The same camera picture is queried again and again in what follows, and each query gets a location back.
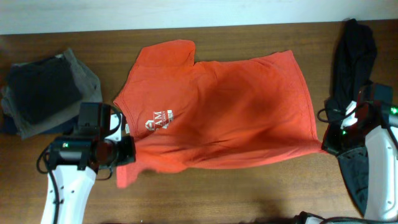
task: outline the garment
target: garment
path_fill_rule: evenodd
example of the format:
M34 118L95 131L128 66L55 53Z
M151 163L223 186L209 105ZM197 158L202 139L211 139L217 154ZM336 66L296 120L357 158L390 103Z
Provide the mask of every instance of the garment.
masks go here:
M333 94L325 105L329 120L344 117L349 103L357 101L359 89L371 84L369 78L376 55L372 30L355 19L347 21L335 53Z
M3 115L3 126L0 127L0 133L5 134L18 134L17 126L15 125L14 119L8 115ZM78 116L52 128L42 132L41 134L58 134L58 133L71 133L73 128L77 125Z
M30 124L37 124L81 99L70 64L63 57L14 65L6 80L19 114Z
M52 129L77 116L79 114L81 102L102 102L99 78L83 62L75 58L72 50L68 49L63 54L57 55L56 57L63 57L70 63L73 80L79 92L82 94L82 99L49 116L38 124L30 124L19 113L14 101L14 93L6 86L2 90L3 99L1 100L1 106L4 114L14 119L22 139Z
M236 169L321 151L291 51L237 62L194 63L194 54L188 40L141 51L114 101L137 157L117 168L118 187L144 169Z

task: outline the dark blue fabric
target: dark blue fabric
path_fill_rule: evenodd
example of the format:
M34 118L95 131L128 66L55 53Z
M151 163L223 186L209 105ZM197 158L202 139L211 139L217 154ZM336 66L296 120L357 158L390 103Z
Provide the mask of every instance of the dark blue fabric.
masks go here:
M52 129L46 130L42 132L41 134L58 134L58 133L70 133L73 131L73 127L77 125L78 117L76 116L69 121L66 121ZM10 116L3 115L4 118L4 124L2 127L0 127L0 133L6 133L6 134L17 134L18 129L14 123L14 119Z

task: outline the red t-shirt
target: red t-shirt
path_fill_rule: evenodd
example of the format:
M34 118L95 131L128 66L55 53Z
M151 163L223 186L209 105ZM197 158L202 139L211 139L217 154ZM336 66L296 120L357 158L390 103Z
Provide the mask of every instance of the red t-shirt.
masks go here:
M320 152L310 95L293 53L194 62L195 44L145 47L114 103L126 116L137 162L118 167L118 187L144 169L235 169Z

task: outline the red shirt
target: red shirt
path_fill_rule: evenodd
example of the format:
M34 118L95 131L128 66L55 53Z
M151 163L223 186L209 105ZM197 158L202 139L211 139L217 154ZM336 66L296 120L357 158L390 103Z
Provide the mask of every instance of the red shirt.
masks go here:
M194 63L195 44L145 47L114 103L126 116L137 162L118 167L118 187L144 169L235 169L321 152L312 103L293 53Z

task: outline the wooden surface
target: wooden surface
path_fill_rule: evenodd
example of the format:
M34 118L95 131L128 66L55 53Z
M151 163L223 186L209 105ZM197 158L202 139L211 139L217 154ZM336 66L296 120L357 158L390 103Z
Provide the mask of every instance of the wooden surface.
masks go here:
M398 21L363 22L374 31L378 56L372 80L398 94ZM193 40L196 61L242 60L291 49L307 81L314 111L329 96L333 52L341 23L282 24L200 29L125 30L0 36L0 74L11 63L48 57L67 47L102 82L111 103L126 81L141 48L167 40ZM326 125L317 122L322 139ZM54 135L21 141L0 135L0 218L3 223L39 223L47 177L35 169ZM240 170L188 169L179 174L145 172L126 189L116 179L96 182L84 223L239 223L293 217L302 210L324 217L358 216L336 159L313 154Z

